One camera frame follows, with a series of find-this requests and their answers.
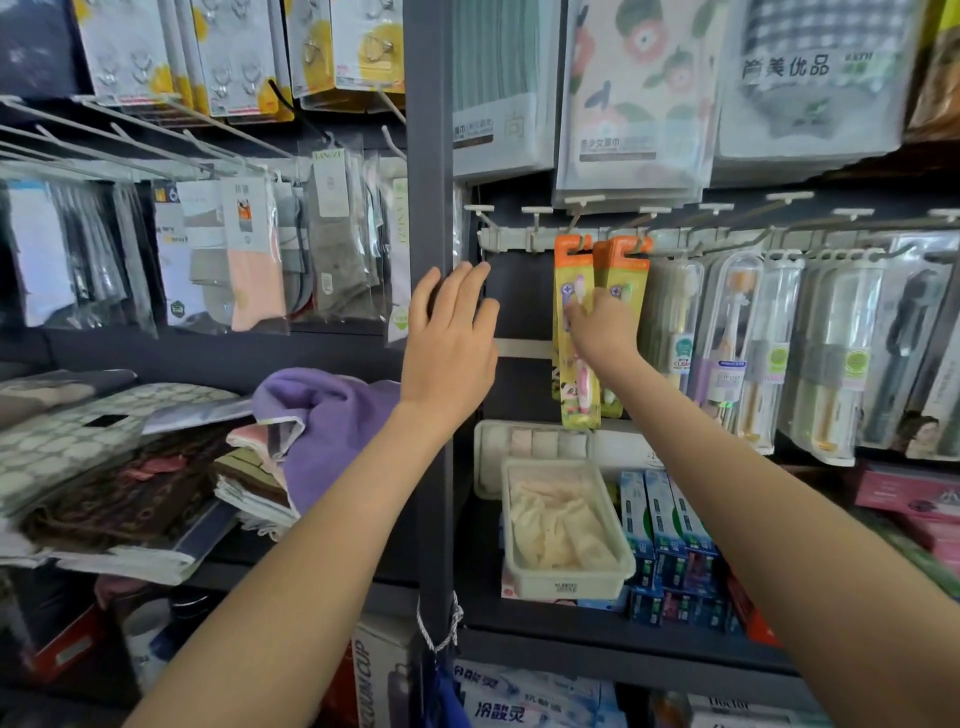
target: brown patterned fabric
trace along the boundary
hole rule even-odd
[[[213,493],[209,468],[230,425],[164,435],[121,465],[90,471],[57,490],[21,528],[40,546],[101,551],[143,544],[181,529]]]

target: yellow packaging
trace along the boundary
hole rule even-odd
[[[560,411],[564,427],[593,429],[600,426],[600,382],[573,347],[564,304],[577,298],[587,311],[593,309],[592,239],[560,235],[553,245],[554,316],[557,320],[557,354],[560,363]]]
[[[614,298],[630,305],[634,313],[634,329],[640,325],[640,310],[643,294],[647,288],[650,260],[647,252],[653,248],[653,240],[645,237],[642,244],[631,235],[617,235],[611,240],[601,240],[593,246],[593,273],[598,288],[606,288]],[[600,413],[603,417],[620,419],[623,404],[609,389],[601,395]]]

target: right hand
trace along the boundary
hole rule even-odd
[[[564,309],[573,345],[600,377],[612,384],[620,371],[631,371],[636,352],[636,324],[630,307],[606,288],[593,289],[593,311],[573,299]]]

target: white string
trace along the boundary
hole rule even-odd
[[[430,635],[426,631],[426,627],[423,626],[423,619],[420,617],[420,598],[417,597],[417,627],[420,628],[420,634],[423,635],[423,641],[426,643],[427,649],[433,652],[435,655],[443,652],[450,643],[453,643],[453,646],[457,646],[457,630],[460,628],[460,622],[463,621],[464,610],[460,607],[460,602],[457,601],[457,593],[453,593],[453,616],[450,620],[450,631],[444,637],[444,641],[440,644],[434,646],[433,640],[430,639]]]

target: shelf post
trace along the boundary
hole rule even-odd
[[[453,267],[453,55],[450,0],[405,0],[404,65],[410,274]],[[449,628],[453,594],[453,447],[417,486],[420,615],[433,643]]]

